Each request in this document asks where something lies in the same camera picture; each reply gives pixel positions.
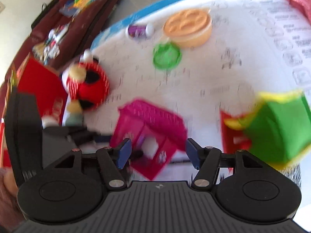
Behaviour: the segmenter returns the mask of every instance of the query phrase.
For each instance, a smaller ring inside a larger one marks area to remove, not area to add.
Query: pink basket
[[[126,137],[132,140],[133,150],[141,149],[147,137],[154,137],[158,143],[153,159],[143,156],[131,165],[144,177],[153,180],[177,150],[185,151],[187,129],[178,115],[140,99],[119,111],[110,146],[117,146]]]

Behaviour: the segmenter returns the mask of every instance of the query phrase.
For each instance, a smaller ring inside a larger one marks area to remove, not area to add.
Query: orange round container
[[[176,45],[182,48],[197,47],[210,38],[212,18],[202,9],[182,10],[166,21],[163,30]]]

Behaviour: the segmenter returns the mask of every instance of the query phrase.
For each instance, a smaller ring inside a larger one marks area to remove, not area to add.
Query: gray ridged panel
[[[16,233],[294,233],[306,232],[291,220],[252,225],[229,217],[212,195],[186,182],[133,182],[110,193],[88,218],[70,225],[27,221]]]

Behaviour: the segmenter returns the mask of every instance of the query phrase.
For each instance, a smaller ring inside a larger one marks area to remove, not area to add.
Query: red plush toy
[[[89,50],[79,63],[63,72],[62,82],[71,98],[67,106],[70,113],[96,109],[109,94],[108,78]]]

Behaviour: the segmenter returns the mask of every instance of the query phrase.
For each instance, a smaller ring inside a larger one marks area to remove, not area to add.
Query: pink cloth
[[[6,170],[0,168],[0,224],[8,231],[15,229],[25,220],[16,198],[9,194],[3,183]]]

